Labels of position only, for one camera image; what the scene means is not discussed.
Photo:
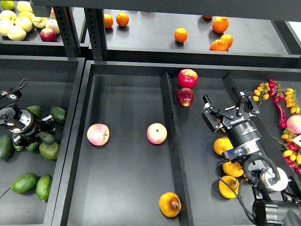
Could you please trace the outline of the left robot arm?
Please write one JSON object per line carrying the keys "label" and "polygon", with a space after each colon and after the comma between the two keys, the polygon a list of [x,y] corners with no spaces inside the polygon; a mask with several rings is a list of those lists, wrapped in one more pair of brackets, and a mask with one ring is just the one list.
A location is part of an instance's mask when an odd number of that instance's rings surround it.
{"label": "left robot arm", "polygon": [[16,104],[27,83],[28,79],[24,78],[16,88],[0,92],[0,127],[13,133],[16,146],[51,145],[55,142],[54,117],[49,114],[43,118],[39,107],[19,108]]}

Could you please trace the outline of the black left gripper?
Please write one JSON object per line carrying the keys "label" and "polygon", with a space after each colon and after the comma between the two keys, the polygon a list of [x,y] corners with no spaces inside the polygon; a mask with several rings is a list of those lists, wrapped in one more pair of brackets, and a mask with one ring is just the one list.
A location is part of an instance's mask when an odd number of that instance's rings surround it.
{"label": "black left gripper", "polygon": [[39,143],[36,137],[40,132],[46,132],[54,135],[56,133],[55,118],[49,114],[43,119],[38,118],[32,111],[28,109],[20,109],[18,121],[22,124],[19,126],[19,132],[12,137],[15,146],[30,146]]}

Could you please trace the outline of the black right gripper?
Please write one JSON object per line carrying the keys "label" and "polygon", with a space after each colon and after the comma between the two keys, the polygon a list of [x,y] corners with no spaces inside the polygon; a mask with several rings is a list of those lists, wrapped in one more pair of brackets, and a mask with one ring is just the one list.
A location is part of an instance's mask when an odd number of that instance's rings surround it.
{"label": "black right gripper", "polygon": [[225,111],[214,107],[205,94],[202,118],[212,132],[224,127],[232,146],[236,149],[241,148],[246,155],[250,155],[259,151],[257,141],[261,138],[250,117],[259,115],[260,110],[253,97],[240,91],[237,86],[233,86],[231,92],[236,107],[232,106]]}

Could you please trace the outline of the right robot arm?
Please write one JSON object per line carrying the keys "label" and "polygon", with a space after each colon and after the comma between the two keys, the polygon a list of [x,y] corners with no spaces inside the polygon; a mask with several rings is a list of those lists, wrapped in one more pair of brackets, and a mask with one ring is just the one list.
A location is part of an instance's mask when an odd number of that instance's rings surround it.
{"label": "right robot arm", "polygon": [[223,161],[238,163],[244,171],[245,179],[251,184],[254,202],[249,212],[240,195],[238,181],[227,182],[219,174],[219,181],[238,199],[246,216],[256,226],[299,226],[301,224],[301,199],[293,191],[294,181],[264,153],[259,147],[261,134],[252,117],[260,111],[252,97],[232,87],[235,106],[225,110],[214,107],[208,95],[202,118],[212,132],[223,128],[232,148],[223,152]]}

